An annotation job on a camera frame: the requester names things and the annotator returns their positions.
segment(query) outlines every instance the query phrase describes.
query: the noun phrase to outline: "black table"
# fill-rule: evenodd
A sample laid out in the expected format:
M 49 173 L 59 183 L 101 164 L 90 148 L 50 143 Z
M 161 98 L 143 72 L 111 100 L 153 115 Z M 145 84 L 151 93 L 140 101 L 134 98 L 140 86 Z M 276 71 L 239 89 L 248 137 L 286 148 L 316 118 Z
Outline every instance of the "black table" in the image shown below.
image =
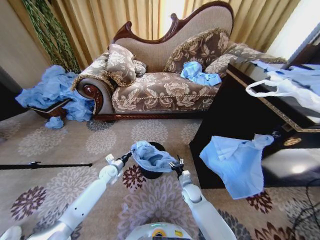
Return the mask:
M 224 188 L 222 180 L 199 157 L 212 136 L 252 140 L 254 134 L 272 135 L 274 142 L 265 147 L 263 158 L 282 149 L 320 148 L 320 113 L 301 107 L 293 97 L 253 97 L 245 88 L 268 76 L 251 63 L 229 64 L 227 75 L 190 143 L 201 188 Z M 256 86 L 257 92 L 274 88 Z M 310 164 L 306 159 L 290 161 L 267 158 L 262 161 L 266 187 L 305 186 L 320 178 L 320 159 Z

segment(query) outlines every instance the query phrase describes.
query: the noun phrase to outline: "white plastic bag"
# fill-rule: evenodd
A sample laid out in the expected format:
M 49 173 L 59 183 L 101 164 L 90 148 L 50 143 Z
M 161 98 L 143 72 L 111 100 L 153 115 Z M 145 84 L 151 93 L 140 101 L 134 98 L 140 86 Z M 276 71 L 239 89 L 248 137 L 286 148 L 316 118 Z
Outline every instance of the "white plastic bag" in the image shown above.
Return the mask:
M 254 92 L 251 88 L 265 84 L 267 86 L 276 87 L 276 91 L 270 91 L 270 92 Z M 269 96 L 274 97 L 294 97 L 299 104 L 304 107 L 311 109 L 313 111 L 316 111 L 320 113 L 320 96 L 315 94 L 314 92 L 297 87 L 294 85 L 289 79 L 274 79 L 274 80 L 261 80 L 254 82 L 250 85 L 248 85 L 245 88 L 246 92 L 257 98 L 264 98 Z

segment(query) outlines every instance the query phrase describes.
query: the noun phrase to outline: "sofa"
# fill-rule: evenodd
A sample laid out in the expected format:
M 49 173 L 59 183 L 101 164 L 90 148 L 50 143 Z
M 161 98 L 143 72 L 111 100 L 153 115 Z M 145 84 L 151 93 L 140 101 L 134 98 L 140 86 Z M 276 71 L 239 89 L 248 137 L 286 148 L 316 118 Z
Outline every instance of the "sofa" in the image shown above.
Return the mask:
M 145 40 L 136 36 L 131 31 L 130 21 L 113 38 L 112 43 L 128 49 L 136 60 L 147 64 L 146 73 L 137 77 L 133 84 L 119 86 L 110 81 L 109 75 L 105 74 L 108 51 L 79 74 L 74 88 L 82 96 L 94 100 L 95 119 L 201 118 L 206 113 L 221 84 L 204 86 L 182 78 L 179 71 L 172 71 L 168 60 L 182 42 L 208 30 L 218 28 L 230 36 L 234 25 L 233 10 L 228 3 L 214 1 L 201 6 L 185 19 L 178 19 L 174 13 L 171 18 L 170 29 L 160 39 Z M 222 81 L 227 65 L 232 61 L 285 62 L 245 44 L 229 41 L 228 37 L 215 44 L 219 48 L 223 46 L 223 51 L 215 53 L 215 58 L 219 58 L 215 59 L 214 65 L 210 65 L 210 59 L 207 59 L 203 67 L 207 67 L 209 73 L 218 73 Z

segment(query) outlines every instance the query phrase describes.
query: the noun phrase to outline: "floral upholstery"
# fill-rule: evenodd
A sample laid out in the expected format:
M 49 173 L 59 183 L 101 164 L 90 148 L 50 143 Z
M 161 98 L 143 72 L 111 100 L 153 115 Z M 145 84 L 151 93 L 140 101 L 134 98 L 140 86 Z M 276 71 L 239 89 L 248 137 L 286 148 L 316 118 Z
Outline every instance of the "floral upholstery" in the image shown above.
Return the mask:
M 139 60 L 133 60 L 132 62 L 134 65 L 135 76 L 138 78 L 142 77 L 147 71 L 147 64 Z
M 220 78 L 223 78 L 227 73 L 227 67 L 229 63 L 234 63 L 239 57 L 233 54 L 223 54 L 210 63 L 209 66 L 206 67 L 204 72 L 206 74 L 219 74 Z
M 83 72 L 81 72 L 73 81 L 71 90 L 74 91 L 78 85 L 78 83 L 82 79 L 97 79 L 99 81 L 105 82 L 113 92 L 118 87 L 118 84 L 112 80 L 111 78 L 105 75 L 107 62 L 109 59 L 109 52 L 106 51 L 102 55 L 100 55 L 96 60 L 91 63 Z
M 181 73 L 184 63 L 196 61 L 205 69 L 226 50 L 229 35 L 226 30 L 214 28 L 190 37 L 177 46 L 164 67 L 164 72 Z
M 220 84 L 196 84 L 177 73 L 146 73 L 112 96 L 116 112 L 201 111 L 210 107 Z
M 118 44 L 110 44 L 109 53 L 105 75 L 116 81 L 119 86 L 133 84 L 136 80 L 134 55 Z
M 235 43 L 230 41 L 223 54 L 232 54 L 248 61 L 261 60 L 268 64 L 285 64 L 287 60 L 282 57 L 274 57 L 269 54 L 254 50 L 244 43 Z

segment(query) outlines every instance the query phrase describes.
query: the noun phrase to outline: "floor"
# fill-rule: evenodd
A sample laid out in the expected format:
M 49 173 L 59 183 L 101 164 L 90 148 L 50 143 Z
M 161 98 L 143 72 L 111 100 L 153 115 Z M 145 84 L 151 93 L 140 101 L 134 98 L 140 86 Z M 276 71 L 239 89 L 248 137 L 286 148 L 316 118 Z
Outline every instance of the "floor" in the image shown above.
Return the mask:
M 161 143 L 172 156 L 182 156 L 184 169 L 199 184 L 188 145 L 201 123 L 199 119 L 111 123 L 66 120 L 61 129 L 44 128 L 44 123 L 33 111 L 1 121 L 0 137 L 5 141 L 0 143 L 0 164 L 40 161 L 42 164 L 93 163 L 93 166 L 1 171 L 0 233 L 20 225 L 26 238 L 53 224 L 97 179 L 106 165 L 106 155 L 120 157 L 139 140 Z M 240 200 L 232 200 L 225 189 L 204 189 L 202 193 L 240 240 L 287 240 L 294 219 L 301 209 L 309 206 L 304 187 L 266 188 L 259 195 Z M 320 200 L 320 187 L 312 187 L 309 193 L 314 203 Z M 136 226 L 157 221 L 178 224 L 194 239 L 203 239 L 181 198 L 176 174 L 146 179 L 131 159 L 123 176 L 107 189 L 73 232 L 72 239 L 123 240 Z M 320 239 L 313 217 L 297 227 L 296 239 Z

